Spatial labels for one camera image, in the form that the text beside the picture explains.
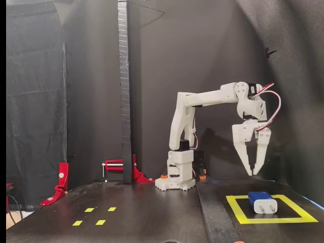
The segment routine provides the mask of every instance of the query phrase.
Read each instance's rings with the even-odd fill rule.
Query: red metal bracket
[[[107,171],[123,171],[123,167],[109,166],[109,164],[122,164],[122,159],[106,160],[105,161],[105,170]]]
[[[48,206],[52,203],[56,202],[58,199],[65,195],[67,192],[67,176],[68,176],[69,164],[68,163],[60,163],[59,168],[59,184],[54,187],[55,194],[45,201],[42,201],[40,205]]]
[[[136,155],[133,154],[133,172],[134,172],[134,180],[136,182],[154,182],[155,180],[150,178],[147,179],[144,176],[143,172],[139,172],[138,169],[136,168]]]

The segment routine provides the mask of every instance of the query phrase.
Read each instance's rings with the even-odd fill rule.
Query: white robotic arm
[[[193,151],[181,148],[181,134],[184,131],[184,141],[188,140],[189,146],[194,145],[195,122],[194,116],[197,107],[237,102],[238,115],[246,120],[241,125],[233,125],[233,142],[242,163],[251,176],[252,170],[249,165],[249,158],[246,149],[246,142],[252,139],[253,134],[258,139],[257,161],[253,170],[256,175],[264,164],[267,145],[270,140],[271,132],[268,128],[257,131],[257,128],[266,123],[258,121],[267,120],[265,102],[256,96],[262,90],[258,84],[248,84],[244,82],[222,85],[220,90],[205,92],[200,94],[178,93],[176,111],[173,117],[168,158],[168,175],[157,179],[155,185],[161,189],[181,188],[187,190],[194,186],[194,179],[191,176]],[[186,171],[186,175],[181,175],[181,171]]]

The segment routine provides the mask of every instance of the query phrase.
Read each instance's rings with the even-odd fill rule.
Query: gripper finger
[[[233,143],[234,147],[238,153],[239,158],[241,159],[245,170],[248,175],[252,175],[252,170],[249,164],[249,156],[247,153],[247,146],[245,142],[251,141],[252,134],[254,132],[254,125],[249,124],[239,124],[232,126],[233,131]]]
[[[252,175],[252,170],[249,164],[249,156],[247,153],[247,146],[245,142],[234,142],[234,147],[238,153],[239,158],[241,159],[245,170],[247,171],[248,175]]]
[[[270,137],[271,137],[271,131],[268,128],[265,128],[258,132],[257,160],[254,165],[253,175],[257,175],[264,164],[264,159],[267,152],[267,147],[269,144]]]

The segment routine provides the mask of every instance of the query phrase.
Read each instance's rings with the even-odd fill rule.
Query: yellow tape marker
[[[110,209],[108,209],[108,212],[112,212],[115,211],[116,207],[111,207]]]
[[[309,213],[295,204],[285,195],[272,195],[273,198],[281,199],[285,204],[291,207],[300,218],[279,218],[279,219],[248,219],[238,205],[236,199],[247,199],[248,196],[226,196],[226,199],[231,206],[237,220],[240,224],[281,224],[281,223],[312,223],[318,222]]]
[[[94,208],[87,208],[87,209],[85,210],[85,213],[90,213],[90,212],[93,211],[93,209],[94,209]]]
[[[72,224],[72,226],[79,226],[81,225],[82,220],[76,221],[74,224]]]
[[[106,220],[98,220],[96,225],[103,225],[106,222]]]

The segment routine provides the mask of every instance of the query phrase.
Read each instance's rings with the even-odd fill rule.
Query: blue and white object
[[[252,191],[248,194],[250,206],[257,214],[274,214],[278,210],[278,203],[268,192]]]

